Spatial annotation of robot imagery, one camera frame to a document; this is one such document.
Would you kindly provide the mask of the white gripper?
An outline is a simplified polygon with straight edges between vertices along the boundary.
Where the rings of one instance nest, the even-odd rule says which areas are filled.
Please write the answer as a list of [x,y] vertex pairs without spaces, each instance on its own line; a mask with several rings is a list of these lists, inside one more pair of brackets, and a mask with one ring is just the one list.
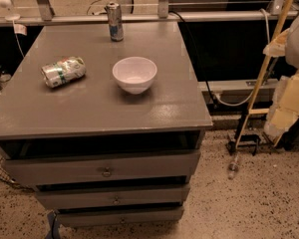
[[[273,58],[285,56],[289,65],[299,69],[299,15],[289,30],[281,32],[263,49],[263,54]],[[299,71],[292,77],[280,78],[272,102],[264,131],[277,137],[288,131],[299,119]]]

